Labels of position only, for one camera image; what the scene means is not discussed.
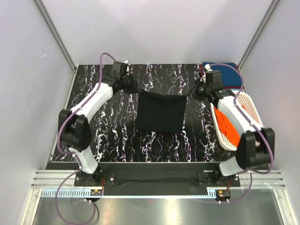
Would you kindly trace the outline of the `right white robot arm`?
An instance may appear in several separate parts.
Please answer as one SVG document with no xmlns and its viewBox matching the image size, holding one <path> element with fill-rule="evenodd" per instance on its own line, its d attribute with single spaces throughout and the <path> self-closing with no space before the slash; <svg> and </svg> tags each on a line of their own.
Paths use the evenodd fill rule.
<svg viewBox="0 0 300 225">
<path fill-rule="evenodd" d="M 268 165 L 267 173 L 273 169 L 275 132 L 272 128 L 256 122 L 237 101 L 238 94 L 225 89 L 219 70 L 207 69 L 205 78 L 198 79 L 191 97 L 208 100 L 222 112 L 239 135 L 235 156 L 221 162 L 213 173 L 214 183 L 223 186 L 230 177 L 246 170 L 257 172 L 257 168 Z"/>
</svg>

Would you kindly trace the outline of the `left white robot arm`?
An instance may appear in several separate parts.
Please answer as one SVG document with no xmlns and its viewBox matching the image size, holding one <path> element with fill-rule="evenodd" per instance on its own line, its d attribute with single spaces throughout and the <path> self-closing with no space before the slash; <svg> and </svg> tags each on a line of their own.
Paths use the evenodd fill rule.
<svg viewBox="0 0 300 225">
<path fill-rule="evenodd" d="M 115 61 L 110 71 L 101 75 L 99 82 L 79 104 L 59 113 L 57 149 L 62 151 L 64 146 L 66 153 L 76 158 L 81 177 L 92 186 L 101 181 L 101 169 L 90 148 L 90 121 L 101 106 L 120 90 L 128 94 L 139 90 L 127 61 Z"/>
</svg>

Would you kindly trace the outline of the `black t shirt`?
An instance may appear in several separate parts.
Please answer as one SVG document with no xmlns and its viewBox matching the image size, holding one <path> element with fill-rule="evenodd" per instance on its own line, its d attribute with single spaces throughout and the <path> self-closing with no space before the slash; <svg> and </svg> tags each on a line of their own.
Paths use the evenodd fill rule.
<svg viewBox="0 0 300 225">
<path fill-rule="evenodd" d="M 144 89 L 138 91 L 135 129 L 142 132 L 181 134 L 192 130 L 191 123 L 184 124 L 187 99 L 191 90 L 184 95 L 163 95 Z"/>
</svg>

